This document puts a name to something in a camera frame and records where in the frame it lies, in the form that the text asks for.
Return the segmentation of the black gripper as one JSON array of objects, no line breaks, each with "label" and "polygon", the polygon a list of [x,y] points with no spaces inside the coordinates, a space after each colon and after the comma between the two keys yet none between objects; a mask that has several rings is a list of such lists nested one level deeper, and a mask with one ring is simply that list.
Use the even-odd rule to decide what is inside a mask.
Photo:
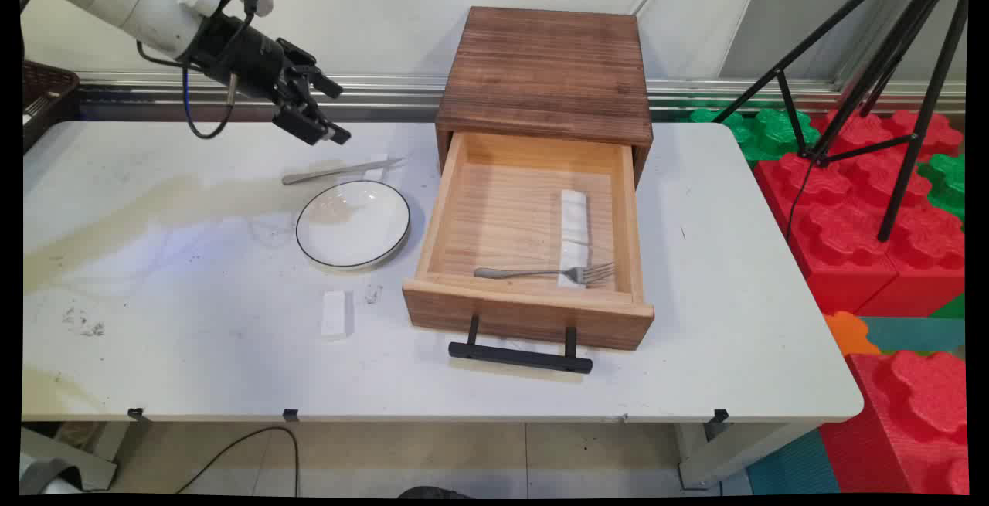
[{"label": "black gripper", "polygon": [[297,97],[294,80],[307,81],[331,99],[339,98],[343,87],[325,76],[314,56],[292,42],[272,40],[243,24],[227,15],[202,21],[188,48],[188,62],[218,83],[227,85],[236,76],[237,92],[276,104],[272,123],[304,143],[346,144],[351,132],[329,122],[314,102]]}]

